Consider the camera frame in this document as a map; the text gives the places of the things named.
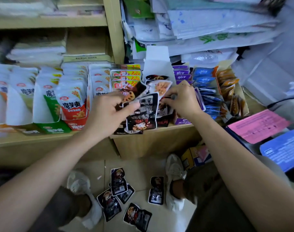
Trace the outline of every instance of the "shoe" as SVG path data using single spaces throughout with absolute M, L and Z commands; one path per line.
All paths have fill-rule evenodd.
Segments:
M 180 158 L 171 154 L 168 156 L 166 160 L 165 172 L 168 177 L 167 181 L 167 191 L 166 191 L 166 206 L 169 210 L 172 211 L 181 211 L 184 205 L 184 199 L 177 199 L 171 195 L 169 189 L 172 181 L 176 181 L 179 179 L 185 179 L 187 172 L 183 170 L 183 165 L 181 163 Z
M 102 208 L 91 193 L 90 180 L 82 172 L 73 170 L 68 176 L 67 188 L 75 195 L 88 195 L 92 203 L 91 210 L 83 218 L 76 217 L 84 227 L 91 230 L 102 218 Z

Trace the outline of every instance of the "black sock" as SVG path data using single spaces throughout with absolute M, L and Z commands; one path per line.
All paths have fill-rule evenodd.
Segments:
M 174 196 L 176 199 L 180 199 L 180 198 L 176 197 L 176 195 L 175 195 L 174 192 L 173 192 L 173 183 L 174 183 L 174 181 L 171 181 L 170 186 L 169 186 L 169 192 L 170 192 L 170 194 L 171 194 L 172 196 Z

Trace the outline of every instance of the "person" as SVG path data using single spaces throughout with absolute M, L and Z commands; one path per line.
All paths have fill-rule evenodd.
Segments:
M 170 89 L 167 95 L 171 94 L 177 98 L 163 101 L 191 121 L 214 161 L 185 174 L 177 156 L 167 159 L 168 208 L 181 210 L 185 198 L 197 205 L 187 231 L 294 231 L 292 188 L 200 109 L 186 81 Z M 96 109 L 82 131 L 0 186 L 0 231 L 24 232 L 34 226 L 83 154 L 139 107 L 131 103 L 116 111 L 122 99 L 119 93 L 97 97 Z M 88 181 L 78 174 L 68 178 L 68 188 L 74 193 L 88 187 Z M 91 216 L 89 222 L 95 224 L 97 219 Z

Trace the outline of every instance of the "floor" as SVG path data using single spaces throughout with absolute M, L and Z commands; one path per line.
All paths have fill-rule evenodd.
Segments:
M 127 161 L 116 159 L 77 164 L 76 169 L 80 169 L 90 178 L 91 190 L 95 196 L 108 189 L 110 170 L 120 167 L 124 169 L 126 181 L 135 189 L 135 193 L 125 205 L 120 203 L 122 212 L 117 214 L 109 222 L 105 222 L 102 219 L 95 228 L 88 230 L 78 220 L 74 219 L 70 224 L 60 229 L 65 232 L 137 231 L 134 226 L 130 226 L 122 221 L 128 205 L 132 202 L 137 204 L 141 209 L 145 209 L 153 214 L 149 222 L 148 231 L 185 231 L 195 210 L 195 206 L 191 202 L 186 200 L 184 209 L 178 213 L 169 211 L 165 205 L 160 206 L 147 202 L 151 188 L 150 179 L 152 176 L 165 176 L 165 160 L 165 156 L 150 156 Z

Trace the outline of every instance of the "pink card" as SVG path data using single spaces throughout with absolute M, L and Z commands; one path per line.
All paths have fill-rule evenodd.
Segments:
M 275 135 L 290 124 L 290 121 L 266 109 L 241 121 L 237 121 L 228 127 L 247 142 L 255 144 Z

